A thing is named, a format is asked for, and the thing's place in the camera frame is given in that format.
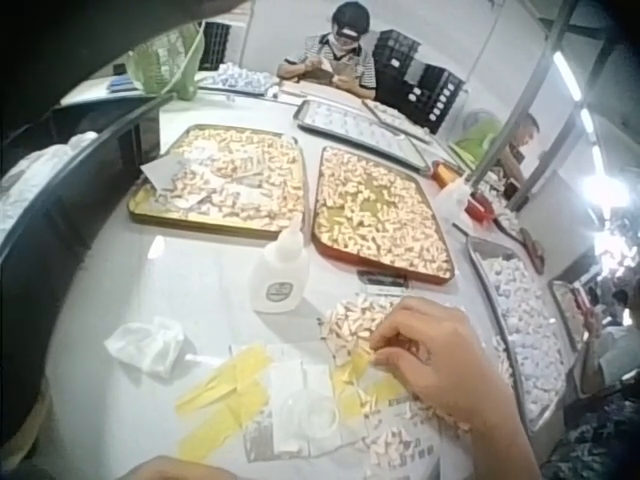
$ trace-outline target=red tray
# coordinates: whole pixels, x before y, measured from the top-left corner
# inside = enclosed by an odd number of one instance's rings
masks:
[[[323,175],[322,175],[322,164],[324,163],[324,155],[325,155],[325,150],[327,150],[328,148],[333,148],[334,150],[343,150],[345,153],[351,154],[351,155],[355,155],[360,157],[361,159],[364,159],[368,162],[372,162],[372,163],[379,163],[376,160],[369,158],[369,157],[365,157],[363,155],[360,155],[356,152],[352,152],[349,150],[345,150],[345,149],[338,149],[335,147],[325,147],[324,150],[322,151],[322,160],[320,162],[320,172],[318,174],[318,185],[317,185],[317,192],[321,191],[321,184],[322,184],[322,179],[323,179]],[[431,204],[429,203],[429,200],[427,199],[427,196],[425,195],[424,191],[422,190],[422,187],[420,187],[420,184],[416,181],[416,179],[409,175],[408,173],[402,171],[402,170],[398,170],[395,169],[393,167],[381,164],[381,166],[383,166],[384,168],[386,168],[387,170],[393,172],[395,175],[399,175],[401,177],[404,177],[405,179],[408,179],[412,182],[414,182],[416,184],[417,190],[418,192],[420,192],[420,195],[422,196],[422,199],[424,200],[424,202],[427,204],[427,206],[433,210],[431,208]],[[440,239],[440,241],[444,244],[445,250],[447,252],[447,258],[449,260],[449,263],[451,264],[451,274],[448,277],[441,277],[438,275],[433,275],[433,274],[428,274],[428,273],[423,273],[423,272],[417,272],[415,270],[408,270],[405,268],[400,268],[400,267],[395,267],[393,265],[388,265],[386,263],[383,263],[381,261],[378,260],[374,260],[372,258],[367,258],[367,257],[362,257],[358,254],[352,253],[352,252],[348,252],[346,250],[343,250],[340,247],[336,247],[333,245],[328,245],[326,243],[324,243],[320,237],[318,235],[316,235],[316,221],[317,221],[317,215],[318,215],[318,202],[320,201],[320,198],[317,196],[316,194],[316,201],[315,201],[315,208],[314,208],[314,212],[313,212],[313,224],[312,224],[312,228],[311,228],[311,239],[314,243],[314,245],[316,246],[316,249],[318,250],[318,253],[320,253],[320,255],[322,255],[323,257],[327,257],[327,258],[331,258],[333,260],[337,260],[339,262],[343,262],[343,263],[347,263],[350,265],[355,265],[357,267],[363,267],[363,268],[369,268],[369,269],[374,269],[374,270],[378,270],[378,271],[387,271],[387,272],[391,272],[391,273],[396,273],[396,274],[401,274],[401,275],[405,275],[408,279],[410,280],[416,280],[419,282],[425,282],[425,283],[431,283],[433,285],[444,285],[445,283],[450,282],[451,280],[453,280],[453,278],[455,277],[455,265],[453,263],[453,257],[451,256],[451,251],[449,250],[449,246],[447,245],[447,242],[444,239],[444,234],[442,233],[442,228],[440,227],[440,224],[436,221],[436,234],[438,235],[438,238]]]
[[[432,167],[431,178],[435,180],[440,188],[445,188],[452,181],[463,175],[462,170],[440,161],[433,162]],[[443,169],[448,170],[448,175],[446,173],[443,174]],[[471,194],[471,199],[467,203],[465,212],[478,223],[492,222],[496,218],[496,212],[491,202],[481,192],[473,192]]]

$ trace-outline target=patterned fabric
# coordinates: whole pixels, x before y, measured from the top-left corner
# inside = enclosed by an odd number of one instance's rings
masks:
[[[339,56],[331,49],[329,34],[307,37],[304,42],[304,52],[288,56],[285,58],[285,62],[291,65],[297,65],[303,63],[310,55],[317,55],[327,60],[353,66],[356,72],[355,78],[360,81],[360,86],[368,90],[376,89],[376,70],[373,56],[360,45],[350,52]]]
[[[584,415],[569,430],[541,467],[545,480],[604,480],[612,474],[629,448],[640,422],[640,405],[620,394]]]

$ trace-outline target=white table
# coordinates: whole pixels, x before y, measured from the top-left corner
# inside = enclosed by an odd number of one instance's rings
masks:
[[[105,85],[104,80],[88,82],[65,102],[104,95]],[[189,103],[175,101],[160,114],[162,148],[199,123],[288,133],[304,149],[313,205],[320,153],[332,142],[298,130],[292,120],[295,108],[242,97],[230,103],[224,95],[209,93]],[[420,183],[433,198],[435,184],[424,179]],[[150,322],[154,316],[178,320],[189,339],[187,348],[226,359],[232,344],[318,340],[314,313],[324,313],[360,290],[354,268],[324,259],[311,246],[303,306],[266,324],[251,310],[247,289],[264,242],[138,225],[128,217],[127,200],[106,222],[77,273],[51,340],[47,374],[53,415],[39,460],[60,478],[113,479],[155,455],[175,455],[178,440],[194,427],[176,416],[174,403],[205,379],[211,367],[180,365],[170,380],[160,381],[123,366],[103,346],[122,324]],[[494,229],[475,233],[526,258]],[[465,238],[453,231],[446,235],[455,279],[441,287],[419,285],[416,292],[467,311],[493,358],[492,314],[469,263]],[[158,255],[156,246],[155,258],[149,258],[154,242],[163,248]],[[361,478],[364,467],[354,465],[350,456],[346,448],[317,460],[248,464],[241,440],[234,438],[209,461],[253,479]],[[468,468],[468,456],[445,441],[441,478],[462,479]]]

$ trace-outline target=crumpled tissue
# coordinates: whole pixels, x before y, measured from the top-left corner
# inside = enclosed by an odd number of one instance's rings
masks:
[[[105,342],[109,353],[143,372],[167,378],[182,348],[184,331],[175,320],[155,317],[153,323],[122,325]]]

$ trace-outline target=tray of small pieces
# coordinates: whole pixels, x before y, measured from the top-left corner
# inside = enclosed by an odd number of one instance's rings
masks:
[[[522,423],[532,436],[551,418],[565,390],[555,319],[542,288],[513,250],[477,237],[467,239],[467,250],[514,372]]]
[[[405,135],[391,131],[375,120],[347,108],[305,100],[293,118],[302,130],[338,139],[350,146],[381,155],[416,173],[428,167]]]
[[[576,304],[576,296],[573,287],[559,280],[551,280],[549,282],[549,291],[553,298],[558,313],[562,317],[562,324],[569,337],[569,343],[574,352],[582,348],[584,343],[584,314]]]
[[[413,123],[399,111],[373,100],[363,100],[362,103],[383,125],[404,133],[427,145],[433,144],[431,135],[428,134],[424,128]]]
[[[167,189],[143,177],[129,201],[141,223],[273,239],[306,210],[304,158],[280,133],[194,125],[168,150],[180,159]]]
[[[409,174],[334,147],[322,152],[312,238],[321,255],[437,285],[455,269],[422,188]]]

